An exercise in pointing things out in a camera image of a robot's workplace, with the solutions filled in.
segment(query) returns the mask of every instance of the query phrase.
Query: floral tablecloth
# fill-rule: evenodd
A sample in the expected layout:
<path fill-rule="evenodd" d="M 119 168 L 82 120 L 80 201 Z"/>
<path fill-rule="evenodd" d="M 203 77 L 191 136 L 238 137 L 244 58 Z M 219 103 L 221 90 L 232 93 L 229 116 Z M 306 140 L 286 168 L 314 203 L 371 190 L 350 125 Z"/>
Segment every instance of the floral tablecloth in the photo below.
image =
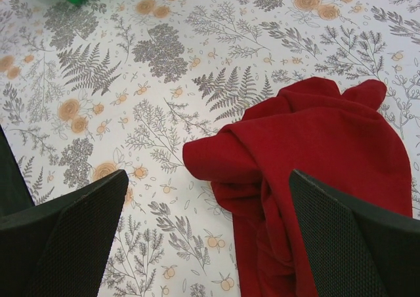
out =
<path fill-rule="evenodd" d="M 342 90 L 379 79 L 419 217 L 419 9 L 420 0 L 0 0 L 0 122 L 37 204 L 115 169 L 129 174 L 99 296 L 239 296 L 231 216 L 186 171 L 183 143 L 305 77 Z"/>

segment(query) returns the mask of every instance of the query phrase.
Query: red towel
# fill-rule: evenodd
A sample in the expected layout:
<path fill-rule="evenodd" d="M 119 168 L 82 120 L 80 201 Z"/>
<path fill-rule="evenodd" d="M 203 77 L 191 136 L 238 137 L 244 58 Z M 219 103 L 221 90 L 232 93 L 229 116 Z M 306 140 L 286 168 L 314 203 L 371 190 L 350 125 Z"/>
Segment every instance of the red towel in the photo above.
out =
<path fill-rule="evenodd" d="M 185 144 L 187 169 L 211 181 L 233 213 L 242 297 L 317 296 L 289 190 L 295 168 L 411 217 L 410 162 L 376 112 L 385 93 L 369 80 L 341 95 L 333 81 L 313 77 Z"/>

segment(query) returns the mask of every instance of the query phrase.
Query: patterned fabric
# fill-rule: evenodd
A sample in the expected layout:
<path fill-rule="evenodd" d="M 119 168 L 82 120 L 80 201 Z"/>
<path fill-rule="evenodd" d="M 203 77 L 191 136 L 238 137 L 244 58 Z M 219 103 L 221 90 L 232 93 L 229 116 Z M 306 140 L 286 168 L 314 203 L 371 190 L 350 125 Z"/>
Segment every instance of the patterned fabric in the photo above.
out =
<path fill-rule="evenodd" d="M 232 223 L 182 162 L 295 81 L 379 79 L 420 215 L 420 0 L 0 0 L 0 123 L 34 201 L 130 177 L 99 296 L 239 296 Z"/>

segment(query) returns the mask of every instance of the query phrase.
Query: botanical pattern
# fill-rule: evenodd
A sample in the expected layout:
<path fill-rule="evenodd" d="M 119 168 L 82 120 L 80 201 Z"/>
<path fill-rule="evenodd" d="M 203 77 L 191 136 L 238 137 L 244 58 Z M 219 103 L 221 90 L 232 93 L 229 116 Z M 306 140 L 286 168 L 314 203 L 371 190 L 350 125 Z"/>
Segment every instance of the botanical pattern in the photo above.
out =
<path fill-rule="evenodd" d="M 387 87 L 420 218 L 420 0 L 0 0 L 0 123 L 40 204 L 129 187 L 99 296 L 239 296 L 232 215 L 182 146 L 311 76 Z"/>

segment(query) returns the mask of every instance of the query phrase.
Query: red cloth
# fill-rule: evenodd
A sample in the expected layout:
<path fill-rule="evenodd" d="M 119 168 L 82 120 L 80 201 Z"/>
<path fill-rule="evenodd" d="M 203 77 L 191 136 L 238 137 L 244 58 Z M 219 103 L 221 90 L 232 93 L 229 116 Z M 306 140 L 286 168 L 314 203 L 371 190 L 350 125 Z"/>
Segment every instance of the red cloth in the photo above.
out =
<path fill-rule="evenodd" d="M 385 93 L 369 80 L 340 95 L 333 81 L 313 77 L 184 146 L 187 169 L 212 181 L 233 213 L 243 297 L 317 296 L 289 191 L 294 168 L 411 217 L 410 162 L 376 112 Z"/>

